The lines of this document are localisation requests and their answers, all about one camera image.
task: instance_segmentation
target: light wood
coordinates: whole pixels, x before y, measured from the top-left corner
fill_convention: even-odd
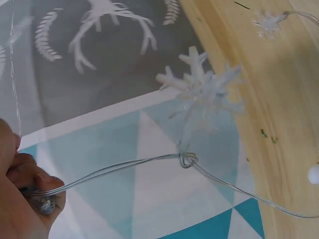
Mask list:
[[[258,195],[300,214],[319,215],[319,186],[308,182],[319,154],[319,28],[290,15],[276,39],[268,40],[252,23],[261,9],[319,17],[319,1],[239,0],[251,10],[232,0],[180,2],[216,72],[223,72],[226,62],[243,67],[245,84],[231,87],[230,100],[245,100],[247,115],[236,121]],[[318,219],[297,219],[263,203],[260,208],[266,238],[319,238]]]

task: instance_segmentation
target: hand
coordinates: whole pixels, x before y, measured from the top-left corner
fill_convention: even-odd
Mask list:
[[[30,206],[18,189],[36,186],[47,191],[63,186],[63,182],[37,167],[31,155],[17,153],[19,141],[0,120],[0,238],[47,239],[64,208],[65,192],[56,195],[55,210],[44,216]]]

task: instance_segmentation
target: teal triangle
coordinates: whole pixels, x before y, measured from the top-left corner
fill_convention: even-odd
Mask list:
[[[36,144],[33,146],[30,146],[28,148],[24,148],[19,151],[19,153],[28,153],[33,156],[33,158],[36,160]]]
[[[248,222],[248,224],[265,239],[263,222],[260,215],[259,205],[256,199],[248,199],[247,201],[237,205],[235,209]]]
[[[227,239],[232,209],[161,239]]]
[[[223,195],[224,198],[233,206],[235,198],[234,190],[217,182],[213,182],[213,184],[220,194]]]
[[[225,173],[224,175],[220,175],[220,178],[224,181],[231,183],[233,185],[236,184],[237,179],[237,169],[233,170],[233,172]],[[227,201],[233,206],[234,205],[234,198],[235,198],[235,191],[230,187],[222,185],[217,182],[213,182],[216,189],[227,199]]]
[[[183,116],[169,119],[169,116],[176,112],[180,102],[178,100],[167,101],[150,106],[144,111],[158,124],[158,126],[178,143],[182,138]],[[195,152],[199,158],[199,164],[208,172],[235,185],[237,179],[239,134],[231,114],[220,112],[214,118],[214,125],[218,128],[211,134],[203,130],[192,135],[190,151]],[[217,190],[233,205],[234,190],[211,181]]]
[[[140,113],[132,112],[50,139],[54,163],[74,181],[88,173],[137,158]],[[130,167],[75,188],[124,239],[132,238],[135,168]],[[74,209],[79,224],[83,215]]]

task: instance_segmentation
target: white bulb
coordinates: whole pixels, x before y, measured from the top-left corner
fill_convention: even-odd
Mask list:
[[[316,164],[309,170],[308,179],[312,184],[319,184],[319,164]]]

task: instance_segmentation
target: snowflake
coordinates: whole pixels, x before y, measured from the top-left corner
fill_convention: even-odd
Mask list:
[[[232,113],[242,112],[242,103],[231,104],[226,100],[228,91],[226,86],[231,81],[238,79],[241,70],[237,66],[230,68],[222,75],[215,75],[212,71],[205,72],[202,63],[207,58],[207,53],[198,54],[195,46],[189,48],[189,56],[180,55],[180,60],[190,65],[191,74],[184,74],[183,79],[174,77],[169,66],[166,66],[166,74],[158,74],[156,80],[163,84],[161,89],[173,87],[180,91],[177,96],[182,100],[181,109],[171,115],[185,113],[185,125],[181,148],[188,148],[193,131],[205,128],[211,132],[213,118],[219,110],[227,110]]]
[[[287,15],[282,13],[281,15],[274,16],[268,11],[260,11],[257,13],[257,20],[254,20],[254,24],[260,28],[262,31],[259,32],[261,37],[274,38],[274,32],[280,31],[279,22],[285,20]]]

